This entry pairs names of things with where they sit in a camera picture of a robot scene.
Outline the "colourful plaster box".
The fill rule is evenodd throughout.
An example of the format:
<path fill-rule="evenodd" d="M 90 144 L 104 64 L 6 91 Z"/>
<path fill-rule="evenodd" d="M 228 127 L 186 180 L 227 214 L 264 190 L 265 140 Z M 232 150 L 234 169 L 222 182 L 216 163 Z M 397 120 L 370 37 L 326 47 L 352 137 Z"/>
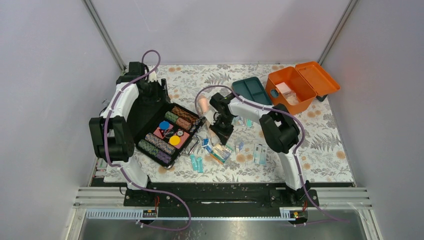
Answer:
<path fill-rule="evenodd" d="M 231 157 L 233 152 L 234 151 L 231 147 L 217 143 L 212 147 L 209 155 L 220 164 L 224 164 Z"/>

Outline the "small blue clear ampoule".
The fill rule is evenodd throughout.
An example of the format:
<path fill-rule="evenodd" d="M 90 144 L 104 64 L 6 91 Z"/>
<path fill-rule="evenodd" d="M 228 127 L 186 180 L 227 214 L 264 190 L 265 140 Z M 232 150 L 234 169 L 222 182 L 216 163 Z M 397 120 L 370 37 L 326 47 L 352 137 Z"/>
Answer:
<path fill-rule="evenodd" d="M 237 142 L 235 143 L 234 149 L 236 153 L 240 153 L 244 148 L 244 143 L 243 142 Z"/>

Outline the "white gauze pad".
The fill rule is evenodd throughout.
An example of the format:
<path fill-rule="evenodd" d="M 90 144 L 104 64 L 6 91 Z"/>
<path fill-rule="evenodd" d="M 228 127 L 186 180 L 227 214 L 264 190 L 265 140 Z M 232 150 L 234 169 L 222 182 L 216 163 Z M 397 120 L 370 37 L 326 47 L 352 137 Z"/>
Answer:
<path fill-rule="evenodd" d="M 275 87 L 282 95 L 289 95 L 292 93 L 292 89 L 285 82 L 281 82 Z"/>

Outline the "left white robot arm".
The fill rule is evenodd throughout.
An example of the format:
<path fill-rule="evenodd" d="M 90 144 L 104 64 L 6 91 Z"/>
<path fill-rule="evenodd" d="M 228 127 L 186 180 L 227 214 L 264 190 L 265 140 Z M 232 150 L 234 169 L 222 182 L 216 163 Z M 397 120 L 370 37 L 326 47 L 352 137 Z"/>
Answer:
<path fill-rule="evenodd" d="M 110 103 L 88 123 L 95 155 L 121 171 L 127 187 L 137 190 L 135 197 L 144 206 L 154 202 L 155 192 L 147 187 L 150 178 L 134 152 L 141 135 L 168 103 L 167 81 L 158 81 L 144 63 L 130 62 L 127 72 L 116 80 Z"/>

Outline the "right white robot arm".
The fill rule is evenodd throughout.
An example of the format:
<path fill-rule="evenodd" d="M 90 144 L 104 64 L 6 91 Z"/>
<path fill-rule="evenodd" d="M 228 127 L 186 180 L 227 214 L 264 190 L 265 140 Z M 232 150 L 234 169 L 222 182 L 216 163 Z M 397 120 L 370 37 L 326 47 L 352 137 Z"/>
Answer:
<path fill-rule="evenodd" d="M 221 144 L 226 145 L 234 131 L 233 119 L 242 117 L 260 125 L 265 142 L 278 154 L 285 173 L 288 188 L 287 201 L 293 206 L 301 205 L 306 199 L 309 182 L 299 169 L 295 159 L 295 146 L 300 142 L 300 129 L 283 104 L 263 105 L 237 94 L 223 96 L 214 94 L 209 103 L 215 109 L 210 129 Z"/>

